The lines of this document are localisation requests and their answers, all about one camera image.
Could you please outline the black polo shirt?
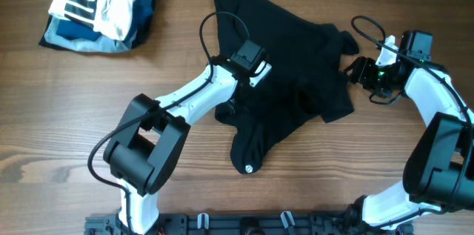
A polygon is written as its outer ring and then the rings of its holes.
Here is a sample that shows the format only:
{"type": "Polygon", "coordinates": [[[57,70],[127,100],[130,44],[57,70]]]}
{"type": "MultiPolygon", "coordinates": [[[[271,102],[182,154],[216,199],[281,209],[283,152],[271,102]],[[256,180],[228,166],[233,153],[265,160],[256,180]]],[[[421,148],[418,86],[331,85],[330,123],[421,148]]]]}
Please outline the black polo shirt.
{"type": "Polygon", "coordinates": [[[333,122],[354,111],[339,71],[341,56],[359,52],[347,31],[300,19],[269,0],[214,4],[220,53],[230,56],[249,38],[267,51],[272,67],[255,87],[216,107],[216,120],[237,130],[230,159],[239,173],[255,173],[271,147],[305,122],[333,122]]]}

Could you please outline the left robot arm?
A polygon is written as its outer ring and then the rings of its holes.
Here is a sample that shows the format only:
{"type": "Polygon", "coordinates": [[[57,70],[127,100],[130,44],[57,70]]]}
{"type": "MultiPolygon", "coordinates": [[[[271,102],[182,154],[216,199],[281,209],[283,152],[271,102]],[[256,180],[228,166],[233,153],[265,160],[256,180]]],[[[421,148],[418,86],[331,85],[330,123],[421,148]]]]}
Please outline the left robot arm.
{"type": "Polygon", "coordinates": [[[271,70],[266,50],[246,40],[230,57],[214,56],[204,71],[156,99],[140,94],[127,106],[103,160],[121,189],[117,225],[123,234],[147,234],[158,220],[158,191],[173,173],[190,128],[243,87],[271,70]]]}

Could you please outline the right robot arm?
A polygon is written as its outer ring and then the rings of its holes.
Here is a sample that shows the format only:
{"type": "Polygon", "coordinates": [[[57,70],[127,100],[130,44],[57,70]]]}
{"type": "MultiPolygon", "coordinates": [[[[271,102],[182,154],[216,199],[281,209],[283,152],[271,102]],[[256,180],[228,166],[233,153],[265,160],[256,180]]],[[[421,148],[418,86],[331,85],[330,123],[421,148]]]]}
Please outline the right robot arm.
{"type": "Polygon", "coordinates": [[[455,91],[444,66],[432,61],[433,35],[407,30],[376,42],[377,59],[357,58],[344,70],[371,92],[377,105],[411,99],[426,130],[404,167],[401,181],[363,196],[351,210],[365,231],[394,231],[427,214],[473,209],[473,112],[455,91]]]}

